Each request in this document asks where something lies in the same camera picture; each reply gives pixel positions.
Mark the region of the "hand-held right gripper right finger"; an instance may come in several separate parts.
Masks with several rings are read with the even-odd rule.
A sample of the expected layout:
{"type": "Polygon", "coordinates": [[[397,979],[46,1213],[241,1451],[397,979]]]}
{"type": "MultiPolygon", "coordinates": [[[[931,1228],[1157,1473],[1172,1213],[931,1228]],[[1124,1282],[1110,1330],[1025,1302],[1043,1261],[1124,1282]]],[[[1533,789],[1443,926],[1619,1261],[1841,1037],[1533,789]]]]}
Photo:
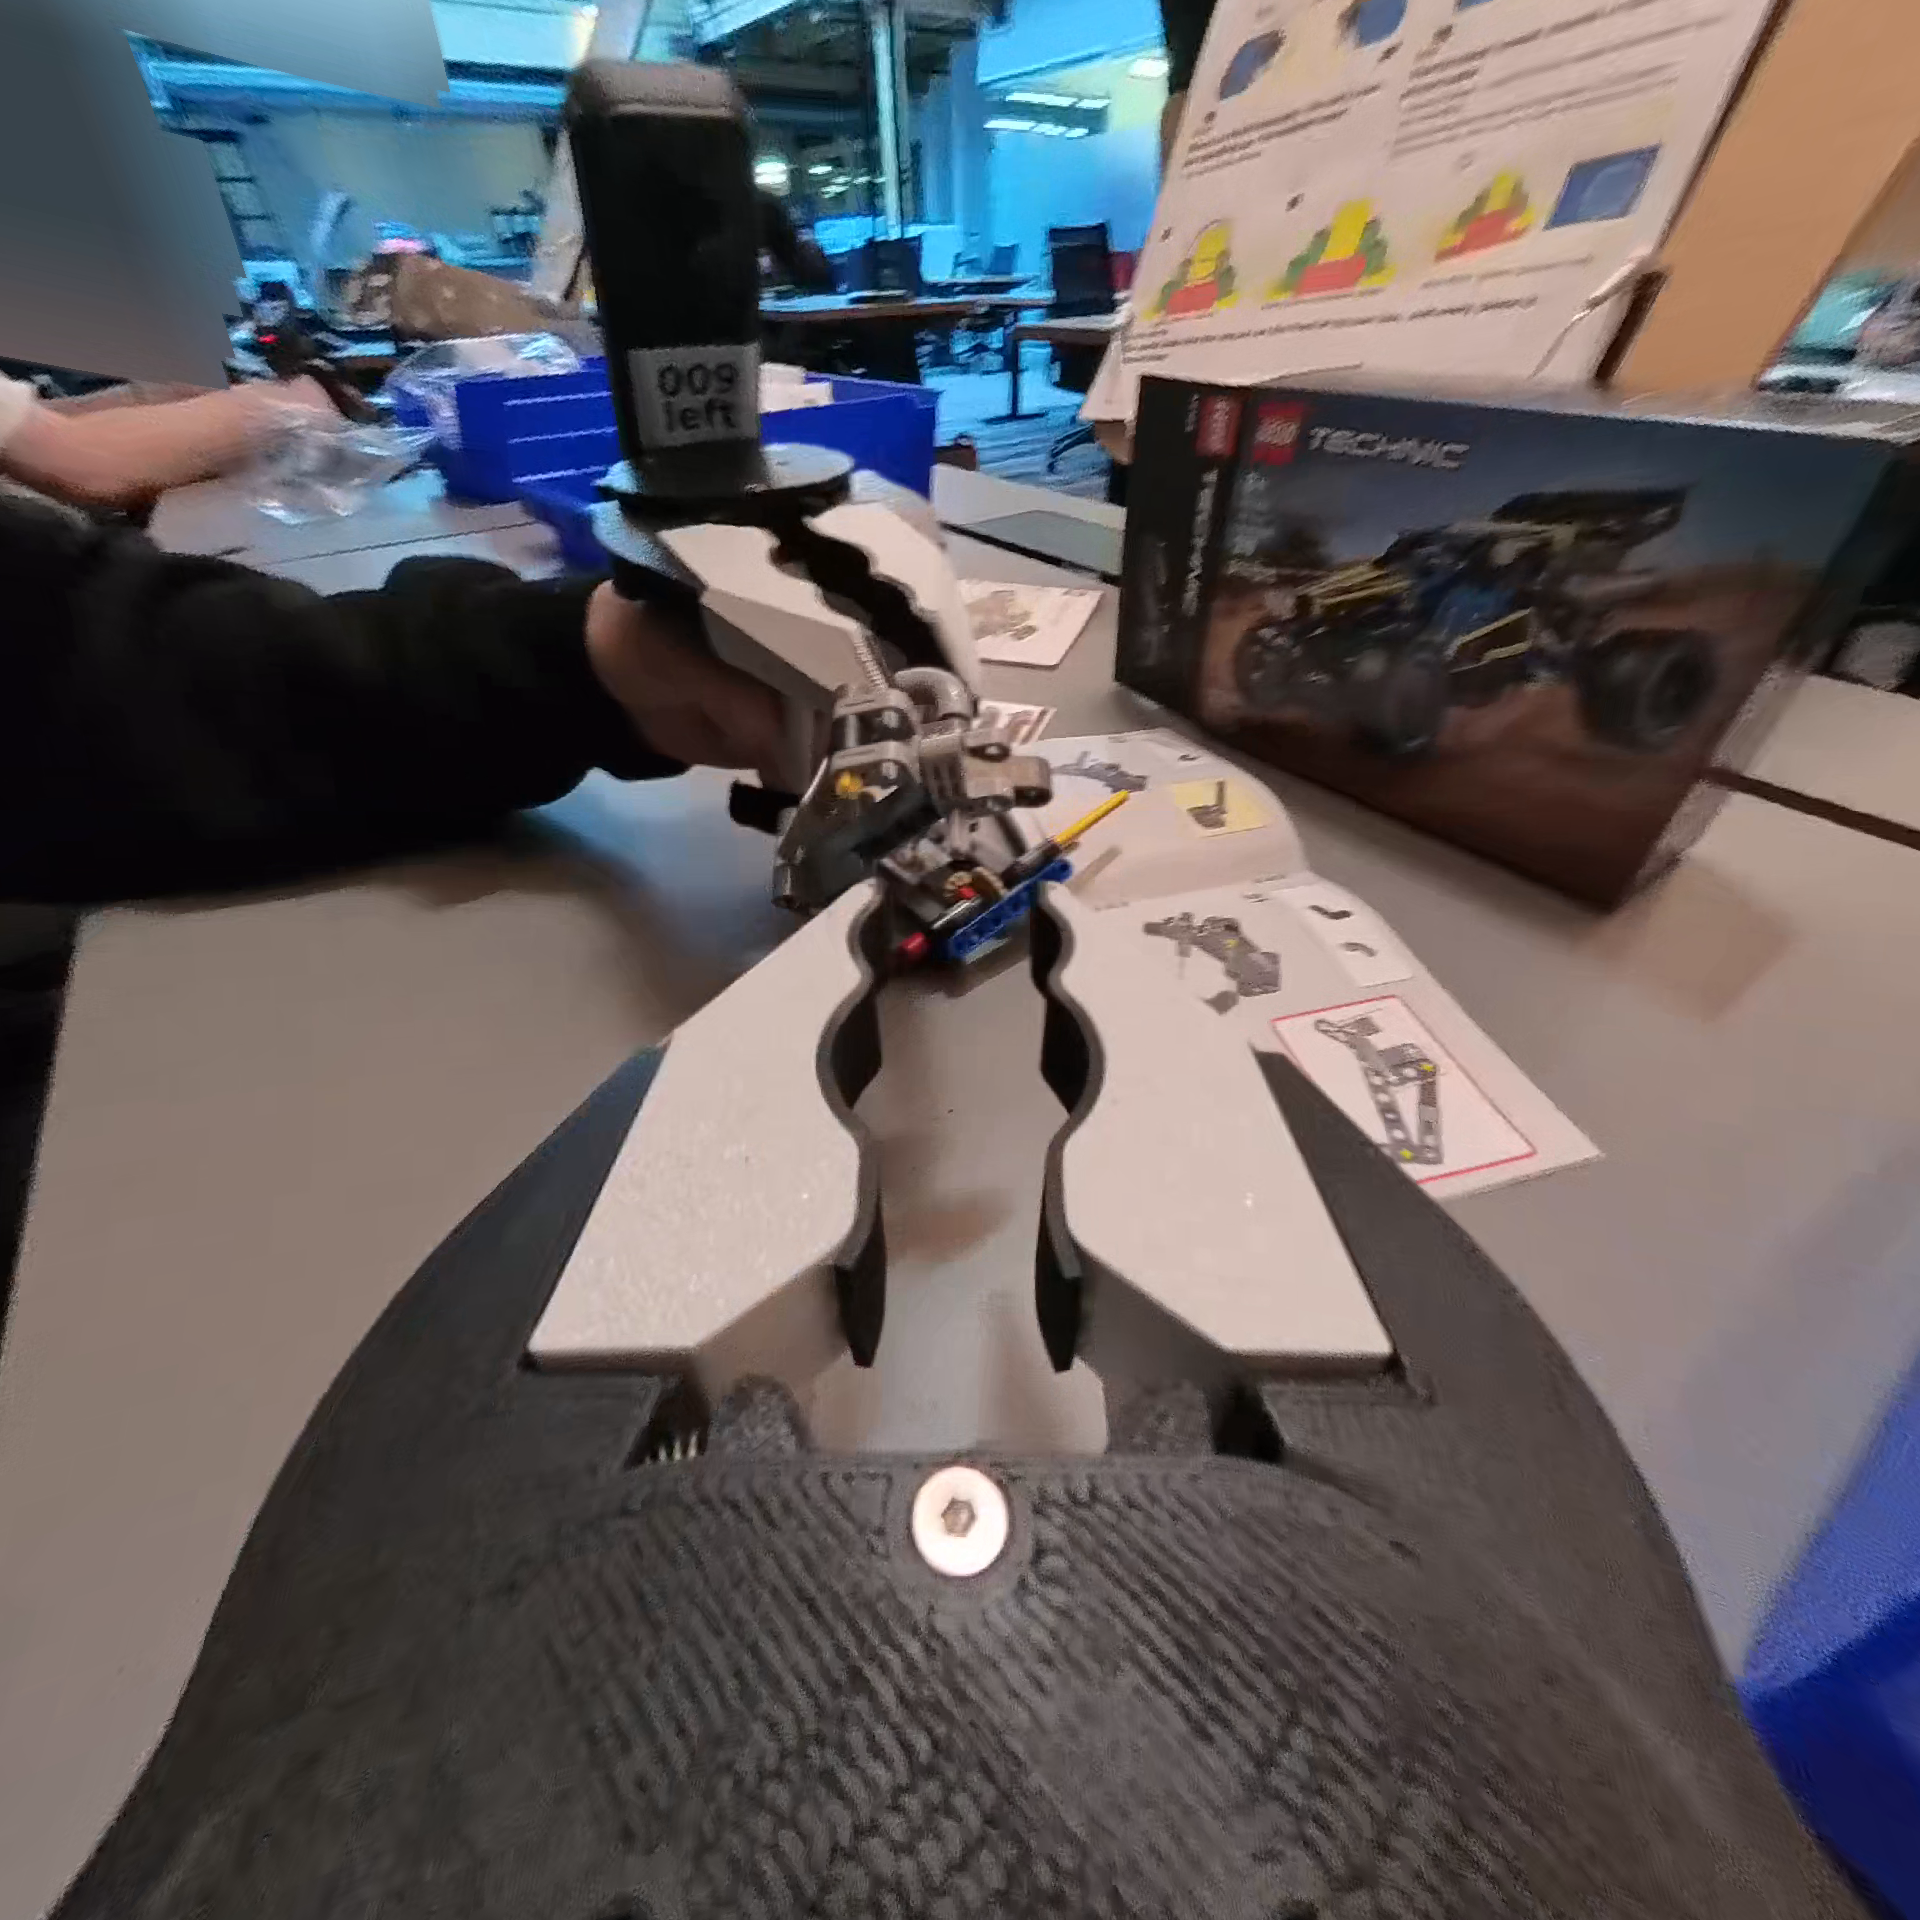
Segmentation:
{"type": "Polygon", "coordinates": [[[1029,925],[1043,1156],[1034,1311],[1058,1371],[1381,1371],[1393,1340],[1266,1065],[1124,916],[1029,925]]]}

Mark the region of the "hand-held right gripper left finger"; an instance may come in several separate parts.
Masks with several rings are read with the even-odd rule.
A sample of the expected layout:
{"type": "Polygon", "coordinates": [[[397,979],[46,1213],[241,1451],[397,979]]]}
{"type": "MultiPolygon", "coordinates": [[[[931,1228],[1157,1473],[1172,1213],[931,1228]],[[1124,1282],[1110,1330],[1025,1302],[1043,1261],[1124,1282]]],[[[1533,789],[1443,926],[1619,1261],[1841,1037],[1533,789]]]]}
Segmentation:
{"type": "Polygon", "coordinates": [[[636,1371],[871,1366],[886,1246],[853,1113],[880,1062],[861,880],[656,1054],[528,1358],[636,1371]]]}

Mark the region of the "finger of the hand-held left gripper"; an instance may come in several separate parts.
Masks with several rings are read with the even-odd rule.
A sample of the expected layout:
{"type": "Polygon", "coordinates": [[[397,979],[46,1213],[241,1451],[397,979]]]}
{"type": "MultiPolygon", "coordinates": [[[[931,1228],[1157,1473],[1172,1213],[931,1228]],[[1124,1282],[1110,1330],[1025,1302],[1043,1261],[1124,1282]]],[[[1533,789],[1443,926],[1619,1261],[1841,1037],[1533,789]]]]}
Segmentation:
{"type": "Polygon", "coordinates": [[[824,752],[837,703],[885,691],[865,628],[780,560],[775,530],[692,522],[659,545],[700,589],[711,652],[778,697],[789,752],[824,752]]]}
{"type": "Polygon", "coordinates": [[[924,514],[853,499],[776,520],[780,567],[851,619],[890,679],[905,668],[954,677],[974,705],[981,666],[962,587],[924,514]]]}

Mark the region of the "grey lego suspension assembly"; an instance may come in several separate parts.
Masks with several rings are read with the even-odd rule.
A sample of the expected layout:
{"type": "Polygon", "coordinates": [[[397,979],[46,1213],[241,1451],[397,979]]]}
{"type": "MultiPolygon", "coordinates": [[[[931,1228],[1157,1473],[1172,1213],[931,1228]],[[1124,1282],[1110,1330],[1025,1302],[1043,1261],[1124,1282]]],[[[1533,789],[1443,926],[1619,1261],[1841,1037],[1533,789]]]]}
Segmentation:
{"type": "Polygon", "coordinates": [[[813,916],[873,880],[917,925],[942,925],[1007,890],[1046,803],[1050,761],[966,681],[903,668],[835,700],[824,757],[780,822],[773,899],[813,916]]]}

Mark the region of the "lego chassis with red parts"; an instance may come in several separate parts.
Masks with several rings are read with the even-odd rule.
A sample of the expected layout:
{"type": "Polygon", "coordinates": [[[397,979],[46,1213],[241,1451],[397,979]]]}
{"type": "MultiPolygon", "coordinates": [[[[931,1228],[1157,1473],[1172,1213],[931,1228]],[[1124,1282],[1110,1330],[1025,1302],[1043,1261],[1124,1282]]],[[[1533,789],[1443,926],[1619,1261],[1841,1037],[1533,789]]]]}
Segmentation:
{"type": "Polygon", "coordinates": [[[1069,877],[1069,852],[1073,839],[1043,836],[997,866],[950,860],[927,877],[888,877],[890,968],[973,964],[1031,913],[1043,883],[1069,877]]]}

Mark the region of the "person's left forearm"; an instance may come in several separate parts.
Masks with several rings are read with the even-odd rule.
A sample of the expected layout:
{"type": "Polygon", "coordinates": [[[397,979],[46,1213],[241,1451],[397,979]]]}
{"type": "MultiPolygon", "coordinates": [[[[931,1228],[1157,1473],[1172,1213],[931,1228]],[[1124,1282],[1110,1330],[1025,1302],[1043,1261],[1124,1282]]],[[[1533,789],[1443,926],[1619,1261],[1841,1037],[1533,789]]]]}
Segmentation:
{"type": "Polygon", "coordinates": [[[410,558],[319,594],[4,502],[4,905],[251,889],[680,774],[588,661],[590,592],[410,558]]]}

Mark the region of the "lego instruction booklet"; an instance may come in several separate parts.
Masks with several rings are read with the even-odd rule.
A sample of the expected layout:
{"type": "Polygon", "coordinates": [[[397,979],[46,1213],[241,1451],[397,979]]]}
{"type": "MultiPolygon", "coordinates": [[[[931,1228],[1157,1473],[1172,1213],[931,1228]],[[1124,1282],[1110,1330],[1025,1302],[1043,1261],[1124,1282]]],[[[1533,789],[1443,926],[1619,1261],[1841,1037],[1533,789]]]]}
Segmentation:
{"type": "Polygon", "coordinates": [[[1434,1198],[1597,1161],[1599,1144],[1388,922],[1314,872],[1278,795],[1165,731],[1050,736],[1067,890],[1243,1043],[1282,1054],[1434,1198]]]}

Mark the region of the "dark lego buggy box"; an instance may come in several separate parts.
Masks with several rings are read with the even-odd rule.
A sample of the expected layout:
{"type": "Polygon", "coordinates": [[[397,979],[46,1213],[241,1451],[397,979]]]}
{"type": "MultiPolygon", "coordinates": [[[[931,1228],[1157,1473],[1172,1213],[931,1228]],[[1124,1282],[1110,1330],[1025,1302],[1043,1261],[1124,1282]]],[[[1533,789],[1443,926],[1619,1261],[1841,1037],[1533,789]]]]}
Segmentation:
{"type": "Polygon", "coordinates": [[[1915,409],[1147,379],[1115,681],[1597,907],[1915,549],[1915,409]]]}

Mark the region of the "person's left hand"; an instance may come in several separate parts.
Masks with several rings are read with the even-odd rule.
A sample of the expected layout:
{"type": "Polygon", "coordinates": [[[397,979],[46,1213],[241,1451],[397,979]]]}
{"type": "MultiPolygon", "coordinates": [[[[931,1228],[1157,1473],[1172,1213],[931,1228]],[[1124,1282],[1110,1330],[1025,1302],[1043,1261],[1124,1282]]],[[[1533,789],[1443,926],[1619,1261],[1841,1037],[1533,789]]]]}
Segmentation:
{"type": "Polygon", "coordinates": [[[680,610],[624,597],[600,582],[585,606],[588,663],[649,750],[784,787],[780,697],[716,658],[680,610]]]}

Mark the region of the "small white leaflet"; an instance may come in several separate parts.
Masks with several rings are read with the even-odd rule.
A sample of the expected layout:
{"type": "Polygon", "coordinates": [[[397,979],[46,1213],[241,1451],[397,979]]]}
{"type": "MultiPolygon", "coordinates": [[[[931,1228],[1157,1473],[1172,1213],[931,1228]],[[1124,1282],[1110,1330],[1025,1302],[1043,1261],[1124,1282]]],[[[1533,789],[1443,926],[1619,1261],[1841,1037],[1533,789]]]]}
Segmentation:
{"type": "Polygon", "coordinates": [[[957,584],[979,659],[1020,670],[1058,668],[1105,600],[1096,587],[979,578],[957,584]]]}

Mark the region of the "blue plastic bin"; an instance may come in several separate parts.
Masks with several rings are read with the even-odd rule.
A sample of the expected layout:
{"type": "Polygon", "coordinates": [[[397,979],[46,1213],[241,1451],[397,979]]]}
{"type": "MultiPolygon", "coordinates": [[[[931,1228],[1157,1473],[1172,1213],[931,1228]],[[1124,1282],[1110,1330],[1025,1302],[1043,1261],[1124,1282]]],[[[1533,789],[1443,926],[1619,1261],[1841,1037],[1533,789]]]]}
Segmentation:
{"type": "Polygon", "coordinates": [[[1777,1587],[1741,1700],[1804,1823],[1918,1914],[1918,1443],[1891,1413],[1777,1587]]]}
{"type": "MultiPolygon", "coordinates": [[[[936,393],[877,379],[822,379],[819,390],[829,393],[824,402],[763,411],[762,437],[848,454],[855,468],[927,497],[936,393]]],[[[485,373],[426,384],[392,376],[382,396],[395,424],[429,432],[429,459],[450,497],[523,506],[556,536],[568,570],[602,569],[605,553],[594,536],[590,510],[619,443],[600,357],[575,373],[528,376],[485,373]]]]}

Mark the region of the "clear plastic bag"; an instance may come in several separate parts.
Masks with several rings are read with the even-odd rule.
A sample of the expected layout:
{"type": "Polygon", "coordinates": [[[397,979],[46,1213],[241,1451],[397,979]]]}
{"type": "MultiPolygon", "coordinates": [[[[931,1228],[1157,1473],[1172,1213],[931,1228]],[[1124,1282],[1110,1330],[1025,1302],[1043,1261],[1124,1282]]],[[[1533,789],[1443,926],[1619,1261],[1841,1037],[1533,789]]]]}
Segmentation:
{"type": "Polygon", "coordinates": [[[270,376],[319,381],[346,423],[298,427],[266,447],[248,471],[251,497],[279,518],[343,517],[360,510],[374,486],[419,467],[438,473],[429,459],[429,432],[393,423],[382,396],[392,376],[426,384],[485,373],[575,373],[590,356],[605,364],[600,353],[579,353],[551,330],[411,343],[395,356],[324,356],[319,342],[292,326],[262,333],[241,360],[258,362],[270,376]]]}

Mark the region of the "printed sorting guide sheet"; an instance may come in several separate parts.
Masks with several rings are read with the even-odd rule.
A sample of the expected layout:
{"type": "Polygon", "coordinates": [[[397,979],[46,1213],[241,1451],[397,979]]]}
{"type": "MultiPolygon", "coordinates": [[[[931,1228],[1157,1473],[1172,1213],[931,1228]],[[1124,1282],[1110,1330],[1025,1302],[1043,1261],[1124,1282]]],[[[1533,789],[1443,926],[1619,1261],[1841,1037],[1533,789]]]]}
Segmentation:
{"type": "Polygon", "coordinates": [[[1777,4],[1213,4],[1110,353],[1591,381],[1777,4]]]}

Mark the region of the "brown cardboard board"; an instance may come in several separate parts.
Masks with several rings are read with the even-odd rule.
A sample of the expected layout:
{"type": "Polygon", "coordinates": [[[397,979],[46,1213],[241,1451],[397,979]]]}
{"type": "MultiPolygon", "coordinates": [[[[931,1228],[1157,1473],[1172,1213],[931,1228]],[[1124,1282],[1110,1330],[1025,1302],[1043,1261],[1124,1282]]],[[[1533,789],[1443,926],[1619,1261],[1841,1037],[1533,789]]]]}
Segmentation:
{"type": "Polygon", "coordinates": [[[1841,273],[1915,265],[1918,5],[1779,4],[1599,381],[1749,387],[1841,273]]]}

